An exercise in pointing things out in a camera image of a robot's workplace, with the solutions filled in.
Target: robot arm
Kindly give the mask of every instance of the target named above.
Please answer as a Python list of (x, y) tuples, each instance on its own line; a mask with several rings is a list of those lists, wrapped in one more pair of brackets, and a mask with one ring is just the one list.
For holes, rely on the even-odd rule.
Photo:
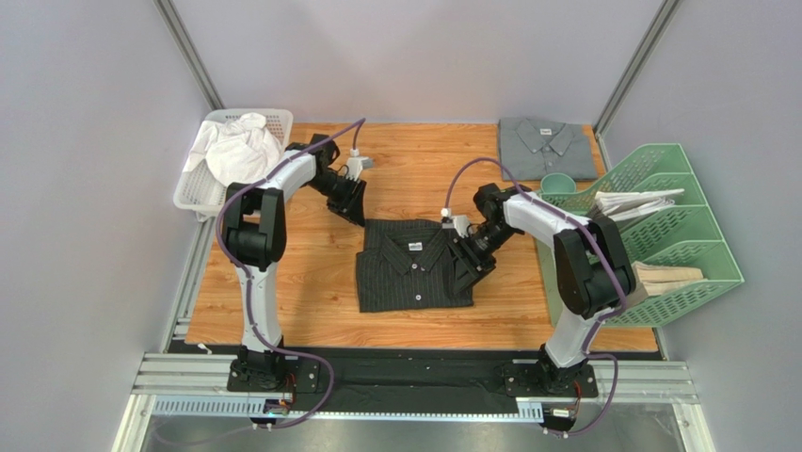
[[(528, 193), (536, 198), (535, 193)], [(598, 262), (592, 263), (592, 248), (574, 224), (530, 202), (515, 188), (482, 186), (473, 197), (485, 221), (475, 231), (467, 220), (446, 218), (460, 239), (450, 244), (456, 271), (455, 291), (481, 281), (494, 268), (492, 254), (513, 234), (528, 233), (553, 250), (560, 297), (566, 305), (553, 336), (541, 348), (538, 385), (544, 392), (559, 394), (572, 385), (585, 365), (585, 352), (594, 339), (600, 317), (613, 312), (620, 300), (609, 275)], [(608, 218), (591, 220), (562, 212), (584, 225), (596, 241), (626, 294), (635, 280), (616, 223)]]
[[(314, 135), (310, 145), (326, 138)], [(282, 343), (276, 304), (276, 270), (287, 242), (285, 204), (299, 188), (308, 185), (327, 197), (331, 212), (360, 226), (365, 223), (362, 200), (366, 183), (359, 175), (363, 169), (372, 167), (372, 160), (352, 151), (345, 165), (347, 172), (341, 175), (329, 168), (340, 154), (333, 141), (312, 153), (303, 153), (307, 146), (291, 144), (283, 156), (287, 163), (281, 170), (270, 181), (234, 201), (223, 219), (225, 246), (245, 266), (236, 269), (243, 312), (248, 313), (246, 318), (253, 320), (264, 339), (274, 347)], [(232, 184), (226, 198), (243, 187)], [(257, 211), (260, 212), (258, 224), (245, 221), (245, 216)], [(246, 320), (242, 345), (237, 360), (232, 363), (232, 375), (236, 377), (229, 379), (229, 390), (271, 391), (282, 385), (286, 371), (283, 356), (265, 350)]]

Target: green plastic bin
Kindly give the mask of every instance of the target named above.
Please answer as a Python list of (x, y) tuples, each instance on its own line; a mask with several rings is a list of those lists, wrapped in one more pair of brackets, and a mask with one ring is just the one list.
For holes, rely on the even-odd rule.
[[(630, 261), (664, 266), (696, 266), (708, 281), (694, 282), (660, 297), (650, 297), (609, 326), (661, 327), (744, 282), (721, 229), (715, 221), (698, 179), (679, 144), (647, 144), (636, 149), (590, 188), (574, 194), (544, 195), (543, 199), (584, 215), (596, 192), (649, 191), (684, 188), (677, 204), (627, 225), (621, 239)], [(562, 313), (551, 250), (537, 243), (537, 253), (556, 325)]]

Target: wooden table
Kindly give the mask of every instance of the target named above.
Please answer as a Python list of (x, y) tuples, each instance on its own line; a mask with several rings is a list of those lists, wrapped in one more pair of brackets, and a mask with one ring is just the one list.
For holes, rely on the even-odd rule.
[[(343, 124), (295, 124), (292, 140), (309, 142), (313, 133), (331, 134)], [(590, 127), (594, 160), (603, 165)], [(337, 140), (345, 162), (352, 135)], [(440, 220), (445, 192), (454, 174), (477, 156), (496, 155), (494, 124), (368, 123), (360, 151), (373, 157), (367, 181), (367, 218)], [(490, 163), (468, 169), (455, 188), (452, 209), (474, 222), (481, 216), (473, 194), (502, 181)], [(527, 184), (538, 188), (538, 183)], [(580, 189), (589, 183), (580, 183)], [(278, 270), (279, 320), (288, 346), (538, 348), (552, 334), (540, 280), (535, 243), (515, 235), (495, 253), (498, 264), (473, 290), (474, 306), (361, 314), (354, 265), (362, 248), (360, 227), (332, 215), (316, 191), (300, 189), (287, 206), (288, 243)], [(238, 344), (242, 299), (233, 265), (213, 244), (186, 336), (188, 343)], [(651, 329), (606, 328), (594, 349), (657, 349)]]

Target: dark pinstriped shirt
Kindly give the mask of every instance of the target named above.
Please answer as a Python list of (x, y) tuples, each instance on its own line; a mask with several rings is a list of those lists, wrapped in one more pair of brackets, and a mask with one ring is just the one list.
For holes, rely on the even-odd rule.
[(448, 240), (453, 229), (426, 219), (368, 219), (357, 253), (360, 311), (473, 306), (471, 289), (454, 294)]

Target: wood grain surface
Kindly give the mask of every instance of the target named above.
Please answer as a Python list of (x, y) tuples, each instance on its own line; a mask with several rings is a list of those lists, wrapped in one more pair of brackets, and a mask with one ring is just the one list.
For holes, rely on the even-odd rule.
[[(331, 134), (343, 124), (295, 124), (293, 141), (313, 133)], [(597, 169), (603, 164), (590, 127)], [(352, 135), (337, 140), (343, 155)], [(477, 156), (496, 155), (494, 124), (368, 123), (360, 151), (374, 158), (366, 170), (367, 218), (440, 220), (445, 193), (454, 174)], [(498, 168), (480, 163), (468, 169), (454, 190), (455, 214), (482, 220), (472, 198), (481, 185), (508, 186)], [(538, 183), (526, 184), (538, 188)], [(589, 183), (580, 183), (580, 189)], [(474, 306), (361, 314), (354, 265), (362, 247), (360, 227), (332, 215), (325, 198), (303, 188), (287, 207), (288, 243), (278, 270), (279, 320), (288, 346), (538, 348), (552, 334), (537, 252), (532, 237), (515, 235), (498, 252), (496, 270), (473, 290)], [(233, 265), (213, 244), (188, 343), (238, 344), (242, 337), (242, 300)], [(594, 349), (657, 349), (651, 329), (603, 329)]]

